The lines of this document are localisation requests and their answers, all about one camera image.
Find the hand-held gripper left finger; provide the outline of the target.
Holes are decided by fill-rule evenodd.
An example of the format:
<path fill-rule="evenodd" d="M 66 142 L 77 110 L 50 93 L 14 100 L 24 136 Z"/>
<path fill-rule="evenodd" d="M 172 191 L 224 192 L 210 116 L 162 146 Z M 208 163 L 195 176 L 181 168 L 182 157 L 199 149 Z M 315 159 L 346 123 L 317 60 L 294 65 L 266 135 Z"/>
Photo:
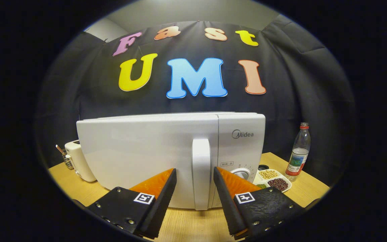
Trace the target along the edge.
<path fill-rule="evenodd" d="M 171 168 L 130 189 L 115 187 L 87 206 L 87 210 L 118 230 L 155 239 L 176 183 L 177 172 Z"/>

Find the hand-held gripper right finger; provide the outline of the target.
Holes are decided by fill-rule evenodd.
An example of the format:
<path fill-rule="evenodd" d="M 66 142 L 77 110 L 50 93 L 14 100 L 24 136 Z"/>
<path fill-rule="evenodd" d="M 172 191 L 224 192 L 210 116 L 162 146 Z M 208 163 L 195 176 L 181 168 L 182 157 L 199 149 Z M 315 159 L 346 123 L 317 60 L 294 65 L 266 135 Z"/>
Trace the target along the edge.
<path fill-rule="evenodd" d="M 229 233 L 235 240 L 263 238 L 319 202 L 315 199 L 303 208 L 278 188 L 262 189 L 221 167 L 214 168 L 213 180 Z"/>

